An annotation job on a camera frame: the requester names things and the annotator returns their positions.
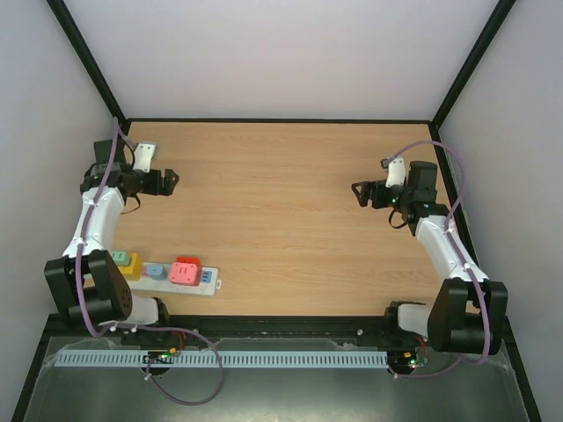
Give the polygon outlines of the green plug adapter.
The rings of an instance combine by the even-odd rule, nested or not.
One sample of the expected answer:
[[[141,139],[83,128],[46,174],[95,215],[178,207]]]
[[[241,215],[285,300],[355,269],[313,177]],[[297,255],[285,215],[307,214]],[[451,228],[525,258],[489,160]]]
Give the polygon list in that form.
[[[129,266],[131,257],[126,251],[113,251],[112,258],[117,266]]]

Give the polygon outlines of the red cube socket adapter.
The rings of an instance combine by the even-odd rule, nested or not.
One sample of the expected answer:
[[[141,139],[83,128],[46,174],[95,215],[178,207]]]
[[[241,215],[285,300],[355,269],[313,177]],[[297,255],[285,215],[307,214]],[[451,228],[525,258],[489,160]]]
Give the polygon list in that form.
[[[175,285],[198,287],[201,283],[202,264],[195,257],[178,257],[172,263],[168,280]]]

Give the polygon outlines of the yellow cube socket adapter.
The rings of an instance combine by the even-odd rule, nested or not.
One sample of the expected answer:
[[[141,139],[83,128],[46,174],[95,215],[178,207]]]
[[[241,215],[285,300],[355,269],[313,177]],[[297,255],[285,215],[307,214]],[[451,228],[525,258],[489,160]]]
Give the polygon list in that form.
[[[118,266],[126,281],[139,281],[143,275],[143,260],[135,252],[129,254],[129,263]]]

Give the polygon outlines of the white power strip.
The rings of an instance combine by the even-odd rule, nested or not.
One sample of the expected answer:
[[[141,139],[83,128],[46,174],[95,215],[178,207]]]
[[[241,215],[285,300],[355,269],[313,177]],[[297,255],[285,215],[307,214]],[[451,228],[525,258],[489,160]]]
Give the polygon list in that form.
[[[162,269],[167,276],[153,278],[149,272],[149,268],[155,266]],[[149,262],[143,266],[143,272],[139,280],[128,280],[128,285],[132,291],[151,292],[159,294],[178,294],[178,295],[199,295],[213,296],[221,288],[222,282],[219,279],[219,270],[214,267],[202,268],[200,282],[197,286],[180,285],[172,283],[168,276],[170,275],[172,265],[165,263]]]

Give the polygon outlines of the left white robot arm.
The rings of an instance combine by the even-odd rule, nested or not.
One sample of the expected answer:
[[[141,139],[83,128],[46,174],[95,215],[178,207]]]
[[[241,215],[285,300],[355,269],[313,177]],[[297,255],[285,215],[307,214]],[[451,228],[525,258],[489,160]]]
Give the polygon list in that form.
[[[153,142],[95,142],[95,162],[80,185],[82,210],[75,233],[62,256],[44,267],[66,325],[114,329],[117,324],[151,325],[165,318],[161,300],[132,294],[111,254],[127,200],[142,194],[170,196],[179,182],[175,171],[152,168],[156,150]]]

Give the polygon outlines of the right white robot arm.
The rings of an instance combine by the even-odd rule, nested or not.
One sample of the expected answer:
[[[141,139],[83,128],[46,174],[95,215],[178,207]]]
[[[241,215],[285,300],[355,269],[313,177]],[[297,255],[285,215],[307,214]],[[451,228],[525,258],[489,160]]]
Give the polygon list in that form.
[[[491,281],[464,248],[449,209],[436,201],[437,166],[386,160],[387,177],[352,184],[361,207],[390,209],[425,248],[442,282],[432,306],[393,302],[384,335],[393,344],[418,334],[437,352],[493,355],[501,348],[508,290]]]

